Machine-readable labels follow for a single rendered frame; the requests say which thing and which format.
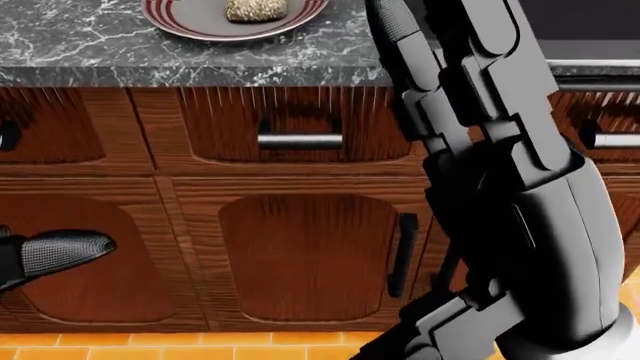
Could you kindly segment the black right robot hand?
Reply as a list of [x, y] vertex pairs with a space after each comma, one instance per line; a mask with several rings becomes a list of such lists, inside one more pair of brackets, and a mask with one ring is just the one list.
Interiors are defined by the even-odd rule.
[[557, 84], [523, 10], [416, 1], [365, 6], [450, 245], [430, 291], [352, 360], [484, 360], [505, 334], [583, 347], [619, 317], [623, 240], [599, 171], [555, 125]]

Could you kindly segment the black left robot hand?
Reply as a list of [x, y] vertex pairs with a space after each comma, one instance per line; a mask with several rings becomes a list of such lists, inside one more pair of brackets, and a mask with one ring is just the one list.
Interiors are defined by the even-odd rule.
[[116, 248], [110, 236], [95, 230], [51, 230], [22, 236], [0, 225], [0, 298], [30, 281], [82, 266]]

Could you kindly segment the seeded bread roll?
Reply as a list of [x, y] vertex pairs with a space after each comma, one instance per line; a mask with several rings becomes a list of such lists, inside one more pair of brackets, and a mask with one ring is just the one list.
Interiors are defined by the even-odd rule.
[[232, 23], [267, 23], [288, 14], [288, 0], [227, 0], [224, 15]]

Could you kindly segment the wooden cabinet door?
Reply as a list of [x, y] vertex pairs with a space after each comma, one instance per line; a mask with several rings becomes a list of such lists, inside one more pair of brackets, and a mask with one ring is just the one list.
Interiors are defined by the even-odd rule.
[[[402, 177], [157, 177], [212, 329], [375, 331], [425, 293], [446, 241]], [[400, 299], [387, 292], [398, 218], [419, 230]]]
[[624, 242], [626, 281], [640, 266], [640, 176], [605, 176]]
[[117, 248], [0, 298], [8, 332], [199, 332], [208, 328], [152, 179], [0, 179], [0, 224], [32, 236], [87, 229]]

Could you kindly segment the wooden drawer front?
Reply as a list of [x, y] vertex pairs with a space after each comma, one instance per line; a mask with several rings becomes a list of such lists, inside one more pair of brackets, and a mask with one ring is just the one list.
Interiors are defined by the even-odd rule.
[[153, 172], [124, 89], [0, 87], [0, 176]]
[[601, 173], [640, 175], [640, 149], [587, 149], [579, 137], [584, 124], [606, 132], [640, 134], [640, 92], [555, 92], [549, 101], [559, 131]]

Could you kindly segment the striped round plate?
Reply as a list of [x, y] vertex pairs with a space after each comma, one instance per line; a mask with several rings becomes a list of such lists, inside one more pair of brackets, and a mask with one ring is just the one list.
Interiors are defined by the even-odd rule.
[[153, 25], [184, 38], [235, 42], [268, 38], [301, 26], [316, 17], [329, 0], [288, 0], [288, 14], [267, 23], [226, 20], [227, 0], [141, 0], [141, 11]]

